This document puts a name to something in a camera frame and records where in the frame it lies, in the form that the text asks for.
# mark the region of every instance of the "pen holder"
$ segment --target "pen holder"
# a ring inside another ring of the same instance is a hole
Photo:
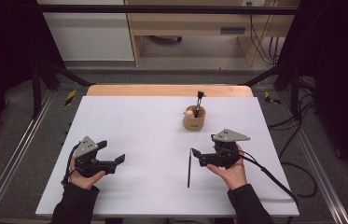
[[[186,108],[187,111],[193,111],[194,115],[196,114],[197,106],[191,105],[188,108]],[[205,120],[206,111],[205,109],[200,106],[199,114],[197,118],[194,118],[194,116],[191,116],[190,114],[185,112],[185,117],[183,118],[183,126],[189,131],[198,131],[203,127],[203,122]]]

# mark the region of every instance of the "black pen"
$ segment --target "black pen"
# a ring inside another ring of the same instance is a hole
[[[188,188],[190,188],[191,149],[188,154]]]
[[[198,93],[197,93],[197,108],[196,108],[196,113],[194,114],[194,118],[197,118],[199,115],[202,97],[203,97],[203,91],[198,91]]]

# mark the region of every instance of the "hand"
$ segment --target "hand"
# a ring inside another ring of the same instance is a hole
[[[75,167],[75,159],[72,158],[70,167]],[[78,171],[74,171],[69,175],[69,182],[82,188],[82,189],[91,189],[91,187],[98,182],[102,177],[104,177],[105,172],[100,171],[92,177],[84,177]]]
[[[240,150],[239,153],[243,156],[244,152],[242,151],[241,147],[238,146],[238,144],[237,147]],[[240,158],[227,170],[220,169],[213,164],[207,164],[206,167],[208,167],[208,169],[216,175],[222,177],[222,179],[230,189],[237,189],[247,184],[243,158]]]

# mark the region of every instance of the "person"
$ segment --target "person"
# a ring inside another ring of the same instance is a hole
[[[247,183],[244,159],[240,158],[229,169],[221,169],[208,164],[207,168],[219,175],[229,187],[229,200],[237,215],[238,224],[270,224],[274,223],[264,209],[252,186]],[[69,176],[69,183],[64,188],[63,198],[56,205],[51,224],[86,224],[91,223],[92,211],[99,190],[93,186],[104,176],[104,171],[86,178],[78,171]]]

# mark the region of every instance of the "white tabletop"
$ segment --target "white tabletop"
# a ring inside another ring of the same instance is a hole
[[[100,161],[126,154],[116,173],[107,175],[96,187],[101,191],[94,215],[103,217],[232,217],[228,188],[219,176],[192,158],[188,189],[188,153],[214,153],[211,134],[231,129],[251,137],[238,142],[287,188],[263,114],[254,97],[205,97],[205,123],[198,132],[182,124],[184,110],[196,97],[85,96],[78,108],[62,152],[36,213],[51,216],[61,200],[61,180],[69,153],[78,141],[89,136],[107,140],[98,152]],[[274,217],[298,216],[293,200],[258,167],[245,161],[247,179],[265,209]]]

